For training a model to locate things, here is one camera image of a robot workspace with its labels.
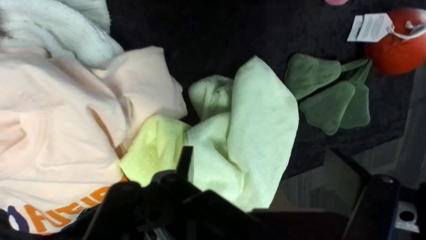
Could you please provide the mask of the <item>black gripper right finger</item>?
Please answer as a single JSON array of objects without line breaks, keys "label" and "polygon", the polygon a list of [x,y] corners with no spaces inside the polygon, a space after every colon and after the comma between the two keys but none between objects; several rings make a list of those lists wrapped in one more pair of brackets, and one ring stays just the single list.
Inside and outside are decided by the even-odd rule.
[{"label": "black gripper right finger", "polygon": [[371,175],[351,156],[331,148],[331,187],[343,204],[342,214],[350,214]]}]

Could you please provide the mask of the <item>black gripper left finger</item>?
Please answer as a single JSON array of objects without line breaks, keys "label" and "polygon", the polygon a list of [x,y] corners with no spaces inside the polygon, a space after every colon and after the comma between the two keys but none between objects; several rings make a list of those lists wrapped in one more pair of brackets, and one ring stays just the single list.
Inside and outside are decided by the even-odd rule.
[{"label": "black gripper left finger", "polygon": [[177,166],[177,179],[181,182],[187,180],[190,162],[191,162],[193,148],[191,147],[183,147],[178,159]]}]

